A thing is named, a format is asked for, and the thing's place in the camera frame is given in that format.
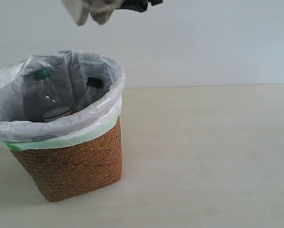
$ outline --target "green bottle cap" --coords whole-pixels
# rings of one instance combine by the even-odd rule
[[[48,68],[43,68],[43,69],[40,69],[34,72],[34,77],[35,77],[35,80],[37,81],[46,79],[47,77],[50,77],[50,76],[51,76],[51,73]]]

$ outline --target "white wall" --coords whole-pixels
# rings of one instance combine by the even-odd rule
[[[0,69],[62,49],[114,58],[128,87],[284,83],[284,0],[165,0],[81,28],[59,0],[0,0]]]

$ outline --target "table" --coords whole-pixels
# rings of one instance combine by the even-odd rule
[[[284,228],[284,85],[123,98],[114,185],[49,203],[0,147],[0,228]]]

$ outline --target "black object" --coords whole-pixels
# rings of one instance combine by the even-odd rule
[[[102,80],[95,78],[95,77],[89,77],[87,81],[87,86],[91,86],[94,88],[100,89],[103,86]]]
[[[125,0],[120,10],[133,10],[139,13],[147,11],[148,3],[152,6],[163,3],[163,0]]]

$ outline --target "clear plastic bottle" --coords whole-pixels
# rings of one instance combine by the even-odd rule
[[[87,108],[90,104],[99,100],[98,92],[99,89],[102,88],[102,86],[102,80],[95,77],[89,77],[87,81],[85,95],[82,97],[82,99],[76,106],[76,111],[79,112],[84,108]]]
[[[52,122],[71,114],[71,108],[66,106],[51,81],[48,68],[34,72],[37,81],[37,102],[44,122]]]

